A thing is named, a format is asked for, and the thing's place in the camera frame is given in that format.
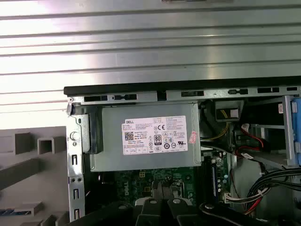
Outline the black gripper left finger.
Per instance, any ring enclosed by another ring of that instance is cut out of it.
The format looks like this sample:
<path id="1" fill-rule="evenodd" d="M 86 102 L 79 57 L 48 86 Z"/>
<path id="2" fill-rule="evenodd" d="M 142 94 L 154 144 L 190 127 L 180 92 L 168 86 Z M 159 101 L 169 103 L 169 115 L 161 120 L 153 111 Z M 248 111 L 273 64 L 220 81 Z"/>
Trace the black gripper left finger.
<path id="1" fill-rule="evenodd" d="M 163 186 L 152 183 L 152 197 L 139 199 L 134 207 L 117 201 L 76 219 L 69 226 L 159 226 L 163 206 Z"/>

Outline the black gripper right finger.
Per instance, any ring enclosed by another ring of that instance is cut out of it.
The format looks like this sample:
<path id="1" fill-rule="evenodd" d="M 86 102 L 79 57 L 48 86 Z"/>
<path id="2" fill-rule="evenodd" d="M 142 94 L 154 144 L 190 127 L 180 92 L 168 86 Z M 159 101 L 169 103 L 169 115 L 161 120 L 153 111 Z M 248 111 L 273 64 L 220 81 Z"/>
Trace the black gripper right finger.
<path id="1" fill-rule="evenodd" d="M 170 199 L 167 212 L 176 226 L 299 226 L 300 221 L 280 216 L 277 219 L 260 219 L 237 212 L 217 201 L 217 189 L 205 186 L 196 193 L 196 206 L 185 201 Z"/>

